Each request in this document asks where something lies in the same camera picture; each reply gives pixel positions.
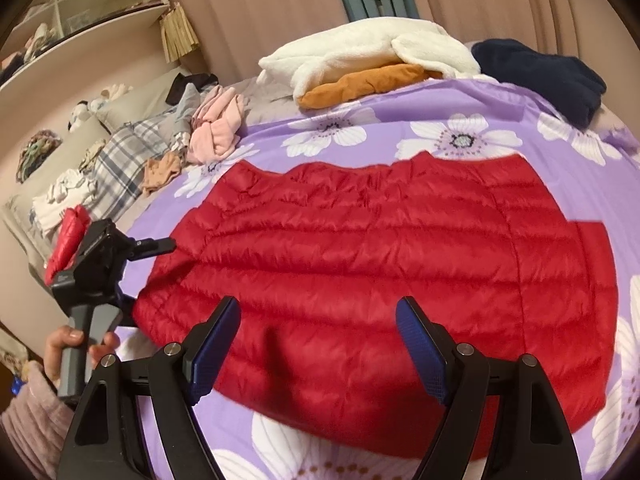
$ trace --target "fuzzy pink sleeve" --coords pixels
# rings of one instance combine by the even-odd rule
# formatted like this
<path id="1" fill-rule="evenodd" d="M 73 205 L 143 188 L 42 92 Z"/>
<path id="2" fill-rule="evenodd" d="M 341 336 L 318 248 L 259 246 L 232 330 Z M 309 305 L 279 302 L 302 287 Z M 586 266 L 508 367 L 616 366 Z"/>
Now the fuzzy pink sleeve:
<path id="1" fill-rule="evenodd" d="M 0 426 L 38 480 L 54 479 L 73 415 L 56 397 L 42 367 L 30 363 L 29 382 L 0 416 Z"/>

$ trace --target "orange pillow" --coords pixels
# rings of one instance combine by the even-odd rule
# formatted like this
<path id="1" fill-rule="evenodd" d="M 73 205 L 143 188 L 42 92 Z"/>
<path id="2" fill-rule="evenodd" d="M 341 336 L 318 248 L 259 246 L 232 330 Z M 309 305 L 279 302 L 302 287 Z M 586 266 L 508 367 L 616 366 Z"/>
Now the orange pillow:
<path id="1" fill-rule="evenodd" d="M 371 68 L 344 75 L 335 83 L 313 88 L 298 100 L 298 105 L 313 110 L 328 108 L 367 95 L 391 92 L 430 77 L 442 79 L 442 74 L 407 63 Z"/>

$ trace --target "hand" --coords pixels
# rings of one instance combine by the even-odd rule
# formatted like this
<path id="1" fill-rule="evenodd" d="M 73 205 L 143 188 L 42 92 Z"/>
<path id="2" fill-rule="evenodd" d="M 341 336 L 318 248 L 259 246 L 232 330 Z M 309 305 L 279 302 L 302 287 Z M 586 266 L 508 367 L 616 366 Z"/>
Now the hand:
<path id="1" fill-rule="evenodd" d="M 60 367 L 62 366 L 62 351 L 65 348 L 76 347 L 84 341 L 84 333 L 81 330 L 72 329 L 70 326 L 61 326 L 47 337 L 44 350 L 44 373 L 58 388 L 60 387 Z M 120 346 L 120 339 L 113 332 L 107 332 L 101 345 L 91 345 L 89 356 L 92 366 L 95 368 L 105 355 L 113 354 Z"/>

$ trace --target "pink wall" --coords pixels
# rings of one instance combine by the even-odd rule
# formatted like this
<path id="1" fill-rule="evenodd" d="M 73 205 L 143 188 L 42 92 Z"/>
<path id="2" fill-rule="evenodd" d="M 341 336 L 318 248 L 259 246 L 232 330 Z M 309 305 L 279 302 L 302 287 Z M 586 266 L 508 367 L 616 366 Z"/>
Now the pink wall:
<path id="1" fill-rule="evenodd" d="M 0 110 L 0 200 L 15 193 L 15 170 L 22 145 L 42 128 L 64 136 L 72 107 L 96 97 L 113 83 L 144 84 L 172 67 L 164 60 L 158 25 L 120 37 L 69 59 L 52 77 L 31 89 L 20 102 Z M 27 259 L 4 224 L 0 224 L 0 320 L 36 353 L 47 334 L 65 317 L 52 297 L 30 276 Z"/>

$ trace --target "plaid fabric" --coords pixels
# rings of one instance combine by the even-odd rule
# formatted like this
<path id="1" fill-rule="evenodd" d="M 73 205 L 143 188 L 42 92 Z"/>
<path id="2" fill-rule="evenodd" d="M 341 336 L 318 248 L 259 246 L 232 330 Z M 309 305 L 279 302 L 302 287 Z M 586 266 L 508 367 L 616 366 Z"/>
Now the plaid fabric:
<path id="1" fill-rule="evenodd" d="M 111 136 L 95 161 L 92 175 L 97 181 L 97 195 L 90 208 L 92 218 L 117 221 L 140 196 L 147 159 L 169 150 L 158 128 L 172 111 L 127 123 Z"/>

